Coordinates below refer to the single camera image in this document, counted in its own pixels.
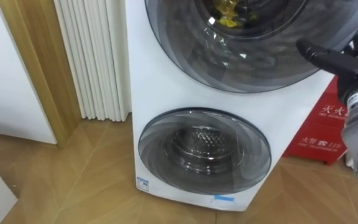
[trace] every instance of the wooden floor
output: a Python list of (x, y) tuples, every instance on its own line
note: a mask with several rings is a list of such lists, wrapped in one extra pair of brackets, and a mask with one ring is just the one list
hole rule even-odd
[(242, 213), (135, 188), (131, 122), (83, 121), (63, 150), (0, 136), (0, 175), (19, 198), (7, 223), (358, 223), (358, 181), (341, 162), (282, 159)]

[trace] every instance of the white radiator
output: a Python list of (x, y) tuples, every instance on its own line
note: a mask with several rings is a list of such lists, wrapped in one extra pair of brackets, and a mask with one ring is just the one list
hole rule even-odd
[(124, 0), (54, 0), (83, 118), (131, 111)]

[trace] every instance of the circular door window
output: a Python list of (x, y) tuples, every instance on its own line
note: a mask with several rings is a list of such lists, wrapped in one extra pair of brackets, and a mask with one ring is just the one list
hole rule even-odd
[(358, 30), (358, 0), (145, 0), (152, 30), (195, 80), (256, 93), (317, 71), (298, 53), (304, 37), (340, 50)]
[(233, 194), (260, 182), (271, 165), (264, 135), (223, 111), (186, 108), (153, 119), (139, 141), (146, 168), (165, 183), (198, 194)]

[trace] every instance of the red cardboard box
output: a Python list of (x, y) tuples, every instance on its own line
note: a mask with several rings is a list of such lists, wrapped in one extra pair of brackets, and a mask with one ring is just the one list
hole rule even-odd
[(328, 85), (283, 157), (316, 159), (331, 165), (346, 152), (341, 132), (347, 110), (337, 98), (336, 80), (334, 77)]
[(311, 110), (307, 121), (330, 127), (343, 128), (347, 117), (347, 108), (337, 98), (334, 77), (317, 104)]
[(305, 121), (293, 138), (283, 157), (296, 156), (335, 163), (346, 151), (341, 128), (323, 126)]

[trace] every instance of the white washing machine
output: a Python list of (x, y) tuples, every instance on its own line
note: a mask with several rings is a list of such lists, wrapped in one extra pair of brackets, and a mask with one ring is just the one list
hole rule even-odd
[(333, 77), (296, 40), (343, 48), (358, 0), (126, 0), (126, 22), (137, 188), (243, 211)]

